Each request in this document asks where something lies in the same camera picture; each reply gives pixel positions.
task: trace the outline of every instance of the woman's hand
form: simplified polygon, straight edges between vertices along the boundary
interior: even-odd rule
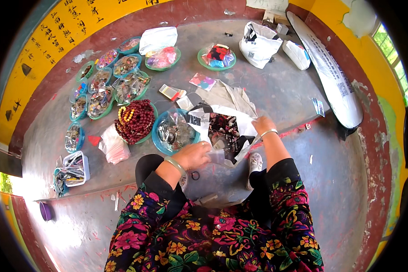
[[[251,123],[259,136],[261,136],[263,133],[272,128],[277,129],[272,120],[267,118],[266,116],[261,116],[258,119],[252,121]]]
[[[201,141],[196,144],[188,144],[178,153],[172,155],[185,171],[196,169],[206,162],[210,162],[210,157],[206,154],[211,150],[211,145],[206,141]]]

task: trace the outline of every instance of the white box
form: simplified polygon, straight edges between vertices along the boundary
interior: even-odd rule
[[[278,34],[286,35],[287,32],[288,32],[288,27],[283,25],[283,24],[278,24],[277,25],[277,32],[278,32]]]
[[[79,185],[83,185],[87,180],[90,180],[91,175],[89,173],[89,163],[88,163],[88,157],[86,157],[85,155],[83,155],[82,151],[77,151],[74,152],[72,154],[69,154],[68,156],[66,156],[65,158],[63,158],[63,162],[62,164],[65,164],[66,161],[68,161],[70,158],[73,157],[78,157],[82,155],[82,159],[83,159],[83,175],[85,176],[83,178],[83,181],[77,184],[72,184],[72,185],[66,185],[67,187],[74,187],[74,186],[79,186]]]

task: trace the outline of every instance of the card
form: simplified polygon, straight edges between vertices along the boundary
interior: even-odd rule
[[[201,73],[196,73],[189,82],[206,91],[210,91],[210,89],[216,83],[216,80],[209,78]]]

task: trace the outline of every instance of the window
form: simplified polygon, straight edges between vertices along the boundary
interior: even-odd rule
[[[402,61],[400,60],[396,48],[383,24],[379,25],[378,30],[376,30],[373,35],[373,39],[394,70],[394,74],[403,91],[405,105],[408,106],[408,81],[406,79],[405,70],[403,69]]]

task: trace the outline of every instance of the qr code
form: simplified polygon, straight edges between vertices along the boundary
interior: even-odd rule
[[[348,95],[348,90],[346,89],[346,83],[345,82],[340,82],[337,83],[338,90],[340,91],[340,94],[342,97],[345,97]]]

